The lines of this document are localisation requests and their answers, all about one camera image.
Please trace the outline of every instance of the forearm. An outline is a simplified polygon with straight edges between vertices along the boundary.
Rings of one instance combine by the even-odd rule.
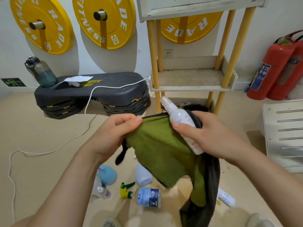
[[[239,154],[236,165],[247,175],[283,226],[302,224],[302,183],[253,147]]]
[[[28,227],[81,227],[100,163],[98,156],[79,150]]]

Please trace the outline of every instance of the white paper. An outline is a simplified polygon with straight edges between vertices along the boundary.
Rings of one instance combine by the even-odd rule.
[[[64,81],[83,82],[83,81],[89,81],[91,78],[93,78],[93,77],[92,76],[73,76],[73,77],[66,78]]]

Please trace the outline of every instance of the yellow weight plate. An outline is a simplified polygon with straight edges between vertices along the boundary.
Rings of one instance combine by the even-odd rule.
[[[177,44],[193,43],[206,36],[218,23],[223,12],[161,20],[162,35]]]
[[[119,49],[134,33],[133,0],[73,0],[73,7],[84,33],[101,48]]]
[[[40,49],[59,55],[70,48],[73,27],[57,0],[10,0],[10,5],[22,32]]]

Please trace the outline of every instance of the metal peg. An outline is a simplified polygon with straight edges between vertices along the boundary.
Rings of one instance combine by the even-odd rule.
[[[98,12],[94,12],[94,19],[95,20],[106,20],[107,14],[103,9],[100,9]]]
[[[45,29],[45,24],[42,21],[40,21],[40,20],[35,21],[35,22],[30,22],[29,26],[33,30],[36,30],[36,29]]]

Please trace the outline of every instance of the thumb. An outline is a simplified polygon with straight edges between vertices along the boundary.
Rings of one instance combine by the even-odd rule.
[[[195,127],[189,126],[188,124],[180,123],[180,122],[173,122],[172,126],[181,135],[184,135],[184,136],[198,142],[201,129],[195,128]]]
[[[123,124],[115,127],[115,132],[119,136],[124,136],[125,134],[135,130],[142,123],[142,117],[137,116],[135,118],[129,119]]]

